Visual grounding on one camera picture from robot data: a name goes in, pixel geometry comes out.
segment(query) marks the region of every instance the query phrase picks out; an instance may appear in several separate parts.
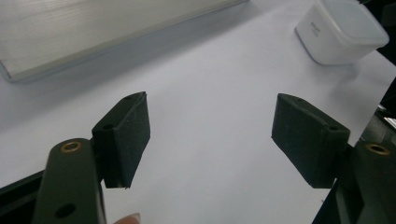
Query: plastic lid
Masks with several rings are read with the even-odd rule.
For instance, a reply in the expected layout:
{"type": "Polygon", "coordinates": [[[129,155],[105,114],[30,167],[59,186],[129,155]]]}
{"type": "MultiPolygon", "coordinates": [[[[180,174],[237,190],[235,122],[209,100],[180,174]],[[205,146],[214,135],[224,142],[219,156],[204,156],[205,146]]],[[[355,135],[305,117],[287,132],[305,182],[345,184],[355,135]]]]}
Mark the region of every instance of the plastic lid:
{"type": "Polygon", "coordinates": [[[357,1],[317,0],[315,6],[341,40],[352,45],[385,46],[389,36],[371,12],[357,1]]]}

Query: finger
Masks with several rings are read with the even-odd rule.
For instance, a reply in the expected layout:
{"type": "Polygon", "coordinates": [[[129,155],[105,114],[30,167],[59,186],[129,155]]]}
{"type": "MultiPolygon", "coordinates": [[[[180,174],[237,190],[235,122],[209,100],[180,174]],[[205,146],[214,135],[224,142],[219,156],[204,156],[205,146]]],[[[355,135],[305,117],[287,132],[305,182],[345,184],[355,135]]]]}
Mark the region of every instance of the finger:
{"type": "Polygon", "coordinates": [[[114,224],[140,224],[140,214],[136,213],[116,221],[114,224]]]}

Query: white plastic container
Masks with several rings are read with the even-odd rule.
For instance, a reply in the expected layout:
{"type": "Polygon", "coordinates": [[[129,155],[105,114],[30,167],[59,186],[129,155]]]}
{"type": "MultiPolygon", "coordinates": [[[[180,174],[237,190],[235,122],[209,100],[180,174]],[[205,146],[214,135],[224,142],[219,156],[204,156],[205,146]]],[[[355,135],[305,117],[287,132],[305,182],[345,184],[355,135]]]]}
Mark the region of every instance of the white plastic container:
{"type": "Polygon", "coordinates": [[[354,63],[389,42],[382,26],[357,1],[316,0],[296,31],[312,58],[322,64],[354,63]]]}

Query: white table surface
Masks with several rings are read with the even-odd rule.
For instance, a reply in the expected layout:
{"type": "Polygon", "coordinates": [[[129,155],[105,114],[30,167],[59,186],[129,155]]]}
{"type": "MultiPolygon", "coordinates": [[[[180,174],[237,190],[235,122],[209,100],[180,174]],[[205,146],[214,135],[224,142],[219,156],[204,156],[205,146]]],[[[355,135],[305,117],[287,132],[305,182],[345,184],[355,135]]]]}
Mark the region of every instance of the white table surface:
{"type": "Polygon", "coordinates": [[[0,79],[0,187],[45,167],[50,149],[91,138],[123,96],[148,93],[151,139],[130,189],[105,189],[109,223],[310,223],[311,189],[271,139],[279,92],[346,125],[354,144],[396,74],[377,52],[311,60],[294,33],[312,1],[251,0],[185,21],[52,76],[0,79]]]}

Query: brass insert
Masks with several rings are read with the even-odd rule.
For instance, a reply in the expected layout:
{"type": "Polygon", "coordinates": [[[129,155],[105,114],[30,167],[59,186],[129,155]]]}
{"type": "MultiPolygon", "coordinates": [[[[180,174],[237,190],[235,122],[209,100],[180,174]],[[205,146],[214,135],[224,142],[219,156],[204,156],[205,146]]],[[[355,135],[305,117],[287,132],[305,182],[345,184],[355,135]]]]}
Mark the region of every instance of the brass insert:
{"type": "Polygon", "coordinates": [[[68,142],[61,147],[61,151],[64,153],[74,152],[81,148],[82,144],[80,142],[68,142]]]}
{"type": "Polygon", "coordinates": [[[388,156],[390,154],[390,150],[388,148],[377,144],[367,144],[366,148],[381,156],[388,156]]]}

